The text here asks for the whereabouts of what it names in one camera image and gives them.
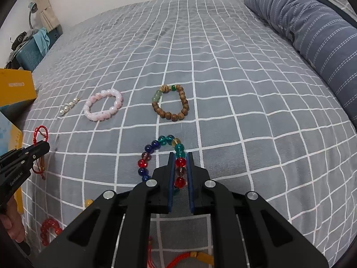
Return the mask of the left hand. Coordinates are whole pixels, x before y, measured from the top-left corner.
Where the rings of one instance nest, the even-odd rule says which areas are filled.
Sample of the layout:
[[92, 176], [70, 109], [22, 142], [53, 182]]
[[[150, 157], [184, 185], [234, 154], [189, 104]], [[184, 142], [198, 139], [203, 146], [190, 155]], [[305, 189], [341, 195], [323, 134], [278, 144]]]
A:
[[1, 222], [12, 240], [21, 243], [25, 240], [25, 229], [22, 218], [18, 213], [18, 205], [14, 197], [11, 197], [6, 205], [6, 212], [1, 212]]

